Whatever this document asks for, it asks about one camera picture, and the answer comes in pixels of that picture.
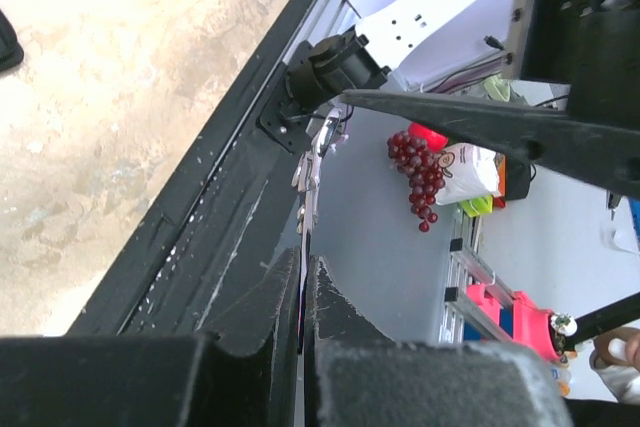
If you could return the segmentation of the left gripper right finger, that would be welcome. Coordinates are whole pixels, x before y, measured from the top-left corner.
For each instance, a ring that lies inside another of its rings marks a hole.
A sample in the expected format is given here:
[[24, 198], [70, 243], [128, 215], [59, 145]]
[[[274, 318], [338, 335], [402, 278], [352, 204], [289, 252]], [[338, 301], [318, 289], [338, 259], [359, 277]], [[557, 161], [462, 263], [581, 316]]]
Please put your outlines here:
[[308, 426], [569, 426], [548, 369], [512, 343], [431, 346], [380, 332], [309, 263], [304, 349]]

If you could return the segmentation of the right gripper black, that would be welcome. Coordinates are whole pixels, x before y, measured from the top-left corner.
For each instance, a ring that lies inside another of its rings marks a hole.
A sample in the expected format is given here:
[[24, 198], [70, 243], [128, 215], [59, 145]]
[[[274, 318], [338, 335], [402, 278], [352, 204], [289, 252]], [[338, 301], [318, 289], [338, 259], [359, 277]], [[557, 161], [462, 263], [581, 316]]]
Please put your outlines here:
[[639, 195], [639, 0], [514, 0], [504, 72], [569, 86], [566, 109], [365, 89], [340, 100]]

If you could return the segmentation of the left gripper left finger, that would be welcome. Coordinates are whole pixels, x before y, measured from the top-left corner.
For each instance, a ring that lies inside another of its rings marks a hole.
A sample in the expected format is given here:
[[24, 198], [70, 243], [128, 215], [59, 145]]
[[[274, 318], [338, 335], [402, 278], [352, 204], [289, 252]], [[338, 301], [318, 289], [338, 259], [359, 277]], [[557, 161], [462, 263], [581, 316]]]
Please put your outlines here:
[[1, 343], [5, 426], [290, 426], [300, 252], [185, 335]]

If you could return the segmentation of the black zip tool case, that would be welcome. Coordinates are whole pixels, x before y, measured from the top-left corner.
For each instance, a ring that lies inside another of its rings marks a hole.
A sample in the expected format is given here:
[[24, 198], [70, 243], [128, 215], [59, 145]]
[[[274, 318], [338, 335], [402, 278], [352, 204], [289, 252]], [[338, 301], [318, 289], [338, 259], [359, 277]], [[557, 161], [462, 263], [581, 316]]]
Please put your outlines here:
[[24, 59], [24, 50], [18, 41], [14, 27], [0, 11], [0, 72], [9, 71]]

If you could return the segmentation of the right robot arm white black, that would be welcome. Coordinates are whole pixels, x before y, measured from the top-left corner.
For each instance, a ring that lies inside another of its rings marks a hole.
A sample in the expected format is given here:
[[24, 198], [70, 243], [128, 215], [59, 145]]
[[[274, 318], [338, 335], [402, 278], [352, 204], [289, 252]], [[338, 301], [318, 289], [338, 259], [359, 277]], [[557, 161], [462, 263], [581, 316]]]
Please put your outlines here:
[[639, 0], [514, 0], [506, 76], [566, 84], [561, 111], [379, 86], [478, 0], [396, 0], [322, 40], [288, 80], [302, 111], [339, 97], [635, 198], [639, 194]]

